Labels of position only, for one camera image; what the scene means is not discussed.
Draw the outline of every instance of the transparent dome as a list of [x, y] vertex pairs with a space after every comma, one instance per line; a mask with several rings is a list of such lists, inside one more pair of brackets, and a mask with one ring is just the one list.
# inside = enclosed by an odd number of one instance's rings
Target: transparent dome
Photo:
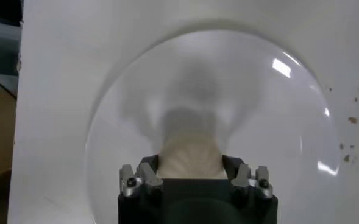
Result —
[[192, 131], [253, 170], [268, 167], [278, 223], [334, 222], [339, 141], [314, 75], [275, 44], [228, 30], [170, 39], [118, 74], [86, 143], [95, 222], [117, 223], [123, 164], [135, 168]]

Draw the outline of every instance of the screw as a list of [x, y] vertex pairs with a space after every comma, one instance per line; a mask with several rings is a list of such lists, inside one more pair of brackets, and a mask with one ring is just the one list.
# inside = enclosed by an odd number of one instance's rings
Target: screw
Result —
[[134, 187], [134, 186], [136, 186], [136, 184], [137, 184], [137, 180], [134, 177], [131, 177], [126, 181], [126, 185], [128, 187]]
[[259, 181], [259, 186], [262, 188], [268, 188], [269, 187], [269, 182], [266, 179], [261, 179]]

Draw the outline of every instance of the metal clamp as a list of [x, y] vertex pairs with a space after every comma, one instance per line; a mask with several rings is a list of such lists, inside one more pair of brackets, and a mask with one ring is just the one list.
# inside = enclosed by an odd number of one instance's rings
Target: metal clamp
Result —
[[240, 164], [238, 175], [231, 180], [231, 184], [235, 189], [239, 189], [243, 196], [249, 193], [249, 179], [251, 178], [251, 169], [247, 164]]
[[272, 185], [269, 183], [269, 171], [265, 166], [259, 166], [255, 172], [255, 194], [259, 198], [272, 198]]
[[151, 194], [154, 190], [163, 189], [163, 180], [156, 177], [156, 174], [148, 163], [141, 163], [139, 165], [137, 169], [137, 175], [144, 180], [148, 194]]
[[140, 193], [143, 180], [133, 174], [130, 164], [123, 165], [119, 170], [119, 188], [124, 197], [136, 197]]

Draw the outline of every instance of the silver clamp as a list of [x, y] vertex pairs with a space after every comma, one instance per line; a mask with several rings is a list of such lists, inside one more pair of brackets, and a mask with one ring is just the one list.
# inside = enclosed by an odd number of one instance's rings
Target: silver clamp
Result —
[[239, 171], [235, 179], [231, 180], [231, 184], [236, 188], [242, 190], [242, 193], [247, 195], [249, 193], [249, 179], [251, 178], [251, 169], [247, 164], [242, 163], [239, 166]]
[[155, 172], [148, 163], [141, 163], [138, 166], [137, 175], [144, 180], [148, 194], [151, 194], [156, 189], [162, 190], [163, 180], [156, 177]]
[[119, 170], [119, 188], [124, 197], [135, 197], [140, 193], [143, 180], [133, 174], [130, 164], [123, 165]]
[[259, 166], [255, 172], [255, 194], [259, 198], [272, 198], [272, 185], [269, 183], [269, 171], [265, 166]]

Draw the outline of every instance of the stain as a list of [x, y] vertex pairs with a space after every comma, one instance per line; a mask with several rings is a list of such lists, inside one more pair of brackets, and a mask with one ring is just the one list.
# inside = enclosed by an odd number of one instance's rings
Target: stain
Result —
[[353, 123], [353, 124], [356, 124], [356, 123], [358, 123], [358, 118], [356, 118], [356, 117], [349, 117], [349, 121], [350, 121], [351, 123]]
[[348, 163], [348, 162], [350, 161], [350, 155], [344, 156], [343, 161], [345, 161], [346, 163]]

